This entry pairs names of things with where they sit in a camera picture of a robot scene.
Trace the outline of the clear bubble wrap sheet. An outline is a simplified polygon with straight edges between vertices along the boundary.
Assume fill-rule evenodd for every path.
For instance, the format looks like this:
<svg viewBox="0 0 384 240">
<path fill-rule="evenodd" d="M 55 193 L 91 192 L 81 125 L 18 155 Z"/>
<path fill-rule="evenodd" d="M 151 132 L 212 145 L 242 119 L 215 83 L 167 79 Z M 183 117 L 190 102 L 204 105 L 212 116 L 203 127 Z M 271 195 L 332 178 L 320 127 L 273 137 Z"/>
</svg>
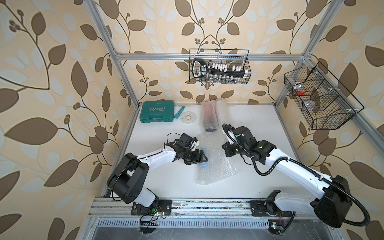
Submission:
<svg viewBox="0 0 384 240">
<path fill-rule="evenodd" d="M 227 138 L 220 131 L 205 132 L 198 137 L 199 147 L 208 147 L 205 153 L 208 161 L 198 164 L 197 168 L 197 184 L 210 185 L 215 182 L 224 180 L 237 174 L 232 160 L 225 155 L 222 145 L 227 142 Z"/>
</svg>

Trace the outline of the light blue ribbed vase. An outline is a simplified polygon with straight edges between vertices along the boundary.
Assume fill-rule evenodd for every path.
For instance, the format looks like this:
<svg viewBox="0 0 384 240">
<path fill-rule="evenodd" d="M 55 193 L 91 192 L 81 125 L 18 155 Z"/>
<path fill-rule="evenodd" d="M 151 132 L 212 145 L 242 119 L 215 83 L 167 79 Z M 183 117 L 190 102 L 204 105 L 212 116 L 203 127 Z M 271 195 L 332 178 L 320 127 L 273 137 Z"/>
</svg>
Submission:
<svg viewBox="0 0 384 240">
<path fill-rule="evenodd" d="M 202 146 L 202 147 L 199 147 L 199 149 L 201 150 L 201 151 L 204 151 L 204 153 L 207 153 L 209 150 L 208 150 L 208 147 L 206 147 L 206 146 Z"/>
</svg>

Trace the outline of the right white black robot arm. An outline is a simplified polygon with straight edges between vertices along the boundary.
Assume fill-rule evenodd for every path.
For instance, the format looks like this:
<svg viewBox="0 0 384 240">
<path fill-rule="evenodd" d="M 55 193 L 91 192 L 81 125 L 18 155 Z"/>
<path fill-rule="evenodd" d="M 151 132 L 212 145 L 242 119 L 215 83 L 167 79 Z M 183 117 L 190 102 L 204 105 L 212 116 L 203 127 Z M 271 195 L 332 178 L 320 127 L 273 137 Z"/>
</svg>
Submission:
<svg viewBox="0 0 384 240">
<path fill-rule="evenodd" d="M 305 213 L 334 228 L 345 223 L 353 202 L 348 198 L 350 190 L 344 178 L 322 174 L 294 160 L 276 145 L 257 141 L 246 127 L 222 127 L 228 139 L 222 146 L 227 157 L 249 158 L 258 175 L 265 177 L 278 171 L 309 191 L 308 195 L 297 195 L 274 190 L 266 198 L 263 211 L 271 216 L 281 212 Z"/>
</svg>

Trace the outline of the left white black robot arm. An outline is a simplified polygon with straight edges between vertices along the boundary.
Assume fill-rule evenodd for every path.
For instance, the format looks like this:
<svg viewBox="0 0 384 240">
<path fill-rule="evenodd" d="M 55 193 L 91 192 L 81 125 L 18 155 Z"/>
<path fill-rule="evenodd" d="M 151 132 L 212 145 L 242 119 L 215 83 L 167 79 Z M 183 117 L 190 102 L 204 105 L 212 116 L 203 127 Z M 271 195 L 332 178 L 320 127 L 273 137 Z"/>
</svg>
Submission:
<svg viewBox="0 0 384 240">
<path fill-rule="evenodd" d="M 126 204 L 135 202 L 145 208 L 156 208 L 158 196 L 144 189 L 148 173 L 177 160 L 183 160 L 187 166 L 208 162 L 208 157 L 197 148 L 198 145 L 196 138 L 183 135 L 149 154 L 125 154 L 107 180 L 112 197 L 117 195 Z"/>
</svg>

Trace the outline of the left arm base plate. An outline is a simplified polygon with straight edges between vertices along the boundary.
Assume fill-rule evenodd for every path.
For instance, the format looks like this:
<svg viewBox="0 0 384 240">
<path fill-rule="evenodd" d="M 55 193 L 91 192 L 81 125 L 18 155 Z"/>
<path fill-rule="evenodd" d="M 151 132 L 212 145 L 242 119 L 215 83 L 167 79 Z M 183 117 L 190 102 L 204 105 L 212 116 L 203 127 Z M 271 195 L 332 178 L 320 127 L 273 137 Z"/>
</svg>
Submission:
<svg viewBox="0 0 384 240">
<path fill-rule="evenodd" d="M 169 216 L 172 211 L 172 200 L 158 200 L 155 201 L 149 206 L 144 207 L 138 203 L 133 202 L 131 215 L 132 216 L 145 216 L 145 215 L 160 215 L 160 216 Z"/>
</svg>

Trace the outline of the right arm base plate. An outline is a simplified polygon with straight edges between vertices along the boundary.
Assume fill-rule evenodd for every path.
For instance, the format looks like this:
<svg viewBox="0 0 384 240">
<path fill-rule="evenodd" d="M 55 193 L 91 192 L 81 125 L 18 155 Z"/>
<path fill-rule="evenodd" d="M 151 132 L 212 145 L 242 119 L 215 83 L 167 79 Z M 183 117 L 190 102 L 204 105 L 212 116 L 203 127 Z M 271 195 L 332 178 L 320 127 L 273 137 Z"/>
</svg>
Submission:
<svg viewBox="0 0 384 240">
<path fill-rule="evenodd" d="M 253 217 L 291 217 L 292 212 L 281 211 L 273 202 L 266 200 L 250 201 L 250 207 Z"/>
</svg>

